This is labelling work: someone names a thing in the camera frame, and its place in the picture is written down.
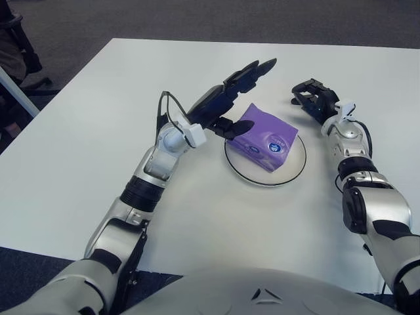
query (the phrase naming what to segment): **cable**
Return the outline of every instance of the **cable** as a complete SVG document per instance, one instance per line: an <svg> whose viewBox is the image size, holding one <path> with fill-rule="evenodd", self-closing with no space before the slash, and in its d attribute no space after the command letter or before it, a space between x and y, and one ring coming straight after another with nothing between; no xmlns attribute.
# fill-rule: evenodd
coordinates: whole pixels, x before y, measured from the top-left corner
<svg viewBox="0 0 420 315"><path fill-rule="evenodd" d="M372 158L372 150L373 150L372 149L372 138L370 137L369 129L361 121L358 121L358 120L349 120L349 121L353 121L355 123L358 123L363 128L363 130L365 131L366 138L367 138L367 145L369 146L369 156L370 156L370 158Z"/></svg>
<svg viewBox="0 0 420 315"><path fill-rule="evenodd" d="M180 104L180 102L177 100L177 98L175 96L173 96L171 94L171 92L168 92L168 91L163 91L162 92L162 94L160 96L160 99L159 99L159 104L157 106L155 145L158 143L158 135L159 135L160 129L163 127L161 122L162 122L162 119L163 119L164 115L161 115L161 108L162 108L162 99L165 96L166 96L166 117L167 117L167 119L169 120L169 122L172 123L172 126L174 128L176 128L182 135L184 135L184 140L187 143L187 145L189 145L191 148L195 149L196 147L191 145L191 142L187 139L184 131L182 131L182 129L171 118L171 114L169 113L169 97L174 100L174 102L177 104L179 110L182 112L185 119L188 120L188 118L186 117L186 112L185 112L184 108L182 107L182 105Z"/></svg>
<svg viewBox="0 0 420 315"><path fill-rule="evenodd" d="M337 179L339 179L339 177L340 177L340 174L338 174L337 177L335 177L334 183L335 183L335 187L337 187L339 192L343 193L343 191L340 189L339 185L337 184Z"/></svg>
<svg viewBox="0 0 420 315"><path fill-rule="evenodd" d="M178 106L179 110L181 111L181 113L185 116L185 118L186 118L186 119L188 119L188 118L187 118L187 114L186 114L186 112L185 112L184 108L181 106L181 104L180 104L180 102L177 100L177 98L176 98L175 96L173 96L173 95L171 94L171 92L168 92L168 91L166 91L166 95L167 95L167 96L169 96L170 98L172 98L172 99L173 99L173 101L177 104L177 106Z"/></svg>
<svg viewBox="0 0 420 315"><path fill-rule="evenodd" d="M169 92L166 94L166 115L168 116L168 120L172 123L172 125L182 134L184 134L184 131L180 127L177 126L177 124L174 123L174 121L171 118L171 115L169 114Z"/></svg>
<svg viewBox="0 0 420 315"><path fill-rule="evenodd" d="M381 296L379 297L379 302L382 303L383 300L383 295L385 293L385 287L387 286L387 283L384 281L383 282L383 287L382 287L382 292L381 292Z"/></svg>
<svg viewBox="0 0 420 315"><path fill-rule="evenodd" d="M163 91L162 94L160 94L159 103L157 105L155 145L158 142L159 131L162 128L162 120L163 120L164 115L161 115L161 111L162 111L162 100L165 95L166 95L165 91Z"/></svg>

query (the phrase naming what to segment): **white table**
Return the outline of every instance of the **white table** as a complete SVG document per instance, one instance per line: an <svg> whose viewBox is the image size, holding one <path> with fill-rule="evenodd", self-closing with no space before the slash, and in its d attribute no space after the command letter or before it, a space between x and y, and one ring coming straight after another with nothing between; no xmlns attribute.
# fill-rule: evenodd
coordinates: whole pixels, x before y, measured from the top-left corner
<svg viewBox="0 0 420 315"><path fill-rule="evenodd" d="M113 39L0 156L0 245L81 258L153 143L160 92L189 108L232 72L274 57L275 68L226 116L237 119L255 102L296 126L308 152L303 174L280 188L247 184L227 166L222 139L208 132L156 208L140 268L190 274L258 266L378 291L373 259L343 224L320 126L290 105L290 90L314 77L357 101L375 164L405 195L420 233L417 50Z"/></svg>

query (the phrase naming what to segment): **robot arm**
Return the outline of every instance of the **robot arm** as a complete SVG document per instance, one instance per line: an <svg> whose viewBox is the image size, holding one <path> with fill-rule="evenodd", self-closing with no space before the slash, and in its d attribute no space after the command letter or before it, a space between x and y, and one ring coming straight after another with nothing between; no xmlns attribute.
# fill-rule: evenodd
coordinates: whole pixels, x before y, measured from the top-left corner
<svg viewBox="0 0 420 315"><path fill-rule="evenodd" d="M41 288L28 301L6 311L12 314L95 315L119 314L125 306L127 288L147 240L148 223L174 173L181 155L206 139L203 129L233 139L250 130L252 121L233 123L221 117L234 105L238 93L255 87L258 78L275 65L276 59L258 61L235 72L210 89L185 113L169 92L159 100L157 135L120 197L116 198L92 235L85 258L75 261ZM167 113L160 115L161 101L168 98ZM182 113L173 121L169 97Z"/></svg>
<svg viewBox="0 0 420 315"><path fill-rule="evenodd" d="M364 142L366 126L352 117L351 101L339 101L322 83L311 79L293 88L293 104L300 104L322 124L321 132L338 166L343 188L343 220L360 234L373 255L398 309L418 314L420 309L420 236L411 233L411 211L401 193L378 172L371 160L371 141Z"/></svg>

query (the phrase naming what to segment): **glass plate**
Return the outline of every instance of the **glass plate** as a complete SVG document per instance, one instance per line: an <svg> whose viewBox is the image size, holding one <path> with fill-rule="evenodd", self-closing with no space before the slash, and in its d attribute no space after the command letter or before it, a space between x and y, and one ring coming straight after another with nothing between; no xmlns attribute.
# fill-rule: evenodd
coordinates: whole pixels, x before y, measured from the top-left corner
<svg viewBox="0 0 420 315"><path fill-rule="evenodd" d="M302 173L306 165L306 148L299 135L294 141L284 164L273 173L269 173L239 154L227 141L224 142L224 153L236 174L259 186L273 187L290 182Z"/></svg>

